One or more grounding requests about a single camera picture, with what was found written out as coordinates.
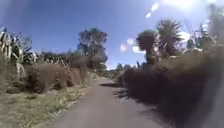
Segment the grass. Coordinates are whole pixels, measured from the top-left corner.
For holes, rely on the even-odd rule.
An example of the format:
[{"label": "grass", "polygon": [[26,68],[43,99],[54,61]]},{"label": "grass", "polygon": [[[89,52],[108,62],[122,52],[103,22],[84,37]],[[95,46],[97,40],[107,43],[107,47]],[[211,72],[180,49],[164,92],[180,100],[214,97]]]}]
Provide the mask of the grass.
[{"label": "grass", "polygon": [[86,87],[45,94],[6,94],[0,97],[1,128],[44,128],[60,111],[83,96]]}]

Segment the tree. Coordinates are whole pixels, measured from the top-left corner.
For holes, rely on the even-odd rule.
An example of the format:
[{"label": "tree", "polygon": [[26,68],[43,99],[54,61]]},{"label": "tree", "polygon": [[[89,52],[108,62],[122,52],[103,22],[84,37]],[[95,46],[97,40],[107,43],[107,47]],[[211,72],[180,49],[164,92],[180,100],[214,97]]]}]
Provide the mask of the tree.
[{"label": "tree", "polygon": [[107,41],[107,33],[102,32],[97,28],[85,30],[79,33],[80,39],[78,49],[80,49],[85,56],[94,56],[98,52],[98,47],[102,47]]},{"label": "tree", "polygon": [[129,64],[125,64],[124,67],[123,67],[124,70],[128,70],[130,68],[131,68],[131,65],[129,65]]},{"label": "tree", "polygon": [[146,51],[146,61],[149,64],[153,64],[154,59],[152,58],[152,53],[154,51],[153,46],[156,42],[155,31],[145,30],[138,35],[136,40],[137,40],[140,50]]},{"label": "tree", "polygon": [[122,64],[119,63],[119,64],[117,65],[116,70],[117,70],[118,72],[122,71],[122,70],[123,70],[123,66],[122,66]]},{"label": "tree", "polygon": [[162,57],[166,57],[164,51],[167,52],[168,55],[175,55],[176,48],[174,44],[182,40],[179,35],[181,24],[177,21],[161,20],[156,28],[159,34],[158,48]]},{"label": "tree", "polygon": [[82,51],[84,56],[89,57],[87,66],[91,69],[104,69],[102,67],[108,59],[105,54],[104,44],[107,41],[107,33],[102,32],[97,28],[85,30],[79,33],[80,43],[78,49]]},{"label": "tree", "polygon": [[224,8],[214,4],[209,6],[209,34],[216,38],[218,42],[224,41]]}]

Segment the sky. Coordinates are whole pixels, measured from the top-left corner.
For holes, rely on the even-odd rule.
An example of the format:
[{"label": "sky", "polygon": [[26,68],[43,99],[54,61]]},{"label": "sky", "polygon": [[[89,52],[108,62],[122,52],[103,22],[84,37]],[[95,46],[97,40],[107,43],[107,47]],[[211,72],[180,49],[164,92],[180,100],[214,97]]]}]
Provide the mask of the sky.
[{"label": "sky", "polygon": [[[144,61],[136,36],[174,19],[194,29],[206,20],[208,3],[222,0],[0,0],[0,26],[32,37],[34,51],[76,49],[78,34],[97,27],[107,32],[107,66]],[[185,37],[188,31],[183,27]]]}]

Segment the shrub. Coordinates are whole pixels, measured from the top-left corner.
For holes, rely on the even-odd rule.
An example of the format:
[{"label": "shrub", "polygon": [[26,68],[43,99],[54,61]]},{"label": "shrub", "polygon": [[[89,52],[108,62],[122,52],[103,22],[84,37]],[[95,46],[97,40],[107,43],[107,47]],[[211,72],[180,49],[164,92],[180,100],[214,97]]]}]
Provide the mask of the shrub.
[{"label": "shrub", "polygon": [[196,109],[204,89],[213,86],[216,90],[220,85],[223,49],[213,47],[164,59],[144,69],[129,69],[118,81],[125,83],[131,97],[156,105],[164,119],[182,125]]},{"label": "shrub", "polygon": [[53,89],[63,89],[82,82],[79,69],[57,64],[42,64],[37,67],[27,67],[27,90],[45,92]]}]

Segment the road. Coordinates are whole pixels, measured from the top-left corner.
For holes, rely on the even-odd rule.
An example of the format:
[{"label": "road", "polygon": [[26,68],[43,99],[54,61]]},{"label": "road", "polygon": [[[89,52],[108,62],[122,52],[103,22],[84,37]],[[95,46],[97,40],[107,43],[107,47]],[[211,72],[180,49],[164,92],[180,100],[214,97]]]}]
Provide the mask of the road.
[{"label": "road", "polygon": [[134,100],[118,98],[120,90],[102,79],[76,105],[57,119],[51,128],[168,128],[147,107]]}]

